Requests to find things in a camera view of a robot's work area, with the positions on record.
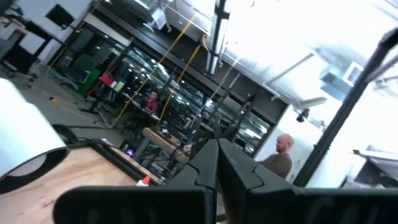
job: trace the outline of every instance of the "green panel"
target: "green panel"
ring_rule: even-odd
[[[93,87],[100,74],[101,72],[97,69],[91,71],[91,74],[87,78],[87,81],[79,86],[78,93],[82,96],[86,96],[87,92]]]

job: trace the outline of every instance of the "pink object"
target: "pink object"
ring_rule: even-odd
[[[108,86],[112,85],[113,82],[113,78],[111,78],[109,75],[107,74],[102,74],[101,76],[101,81],[105,84],[107,84]]]
[[[150,175],[146,176],[146,177],[142,180],[142,183],[145,184],[145,185],[148,185],[148,184],[149,184],[149,181],[150,181]]]

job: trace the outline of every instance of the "person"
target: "person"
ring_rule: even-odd
[[[276,140],[277,154],[269,156],[266,160],[259,162],[274,174],[285,179],[292,169],[292,160],[289,152],[294,144],[294,139],[289,134],[281,134]]]
[[[157,93],[152,91],[147,97],[145,97],[145,110],[150,114],[154,114],[157,111]]]

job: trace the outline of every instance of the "bald man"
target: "bald man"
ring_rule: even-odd
[[[276,140],[277,154],[269,156],[266,160],[260,162],[265,168],[273,171],[274,174],[285,179],[292,169],[292,160],[289,152],[294,144],[294,139],[289,134],[282,134]]]

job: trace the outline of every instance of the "security camera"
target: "security camera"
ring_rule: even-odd
[[[299,123],[302,123],[308,118],[309,115],[310,115],[310,109],[306,108],[299,114],[296,121],[298,121]]]

